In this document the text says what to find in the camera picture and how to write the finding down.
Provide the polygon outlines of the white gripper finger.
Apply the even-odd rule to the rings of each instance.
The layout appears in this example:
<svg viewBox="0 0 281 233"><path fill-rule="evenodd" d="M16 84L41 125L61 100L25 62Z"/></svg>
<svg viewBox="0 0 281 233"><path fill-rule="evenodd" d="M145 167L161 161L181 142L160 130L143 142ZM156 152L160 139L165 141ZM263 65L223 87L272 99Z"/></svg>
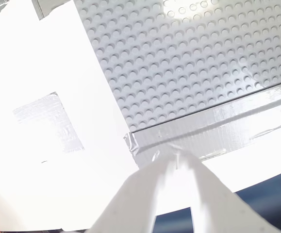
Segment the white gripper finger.
<svg viewBox="0 0 281 233"><path fill-rule="evenodd" d="M278 229L256 213L238 195L230 191L197 157L181 153L180 166L193 174L199 193L199 205L193 200L196 233L276 233Z"/></svg>
<svg viewBox="0 0 281 233"><path fill-rule="evenodd" d="M86 232L151 233L158 194L176 166L176 155L166 155L129 176Z"/></svg>

